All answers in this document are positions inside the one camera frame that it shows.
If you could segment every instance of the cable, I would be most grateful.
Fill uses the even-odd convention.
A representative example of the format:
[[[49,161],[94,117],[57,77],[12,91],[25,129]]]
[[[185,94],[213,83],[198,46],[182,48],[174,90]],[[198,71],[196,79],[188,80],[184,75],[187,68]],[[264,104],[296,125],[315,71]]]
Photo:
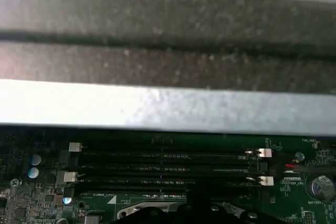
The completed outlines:
[[[294,168],[295,165],[292,165],[292,164],[286,164],[286,168]]]

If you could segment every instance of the electrolytic capacitor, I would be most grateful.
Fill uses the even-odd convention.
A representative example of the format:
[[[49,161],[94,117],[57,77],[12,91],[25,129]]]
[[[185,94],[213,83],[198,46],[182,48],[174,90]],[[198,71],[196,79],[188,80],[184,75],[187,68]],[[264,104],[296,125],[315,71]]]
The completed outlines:
[[[68,220],[67,219],[59,219],[56,224],[69,224]]]

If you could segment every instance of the gray metal bar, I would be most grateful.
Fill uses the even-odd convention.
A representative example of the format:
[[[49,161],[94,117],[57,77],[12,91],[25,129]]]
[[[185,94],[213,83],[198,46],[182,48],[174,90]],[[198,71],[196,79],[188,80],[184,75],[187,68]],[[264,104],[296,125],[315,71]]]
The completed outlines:
[[[336,97],[0,80],[0,123],[336,135]]]
[[[297,0],[0,0],[0,39],[334,55],[336,6]]]

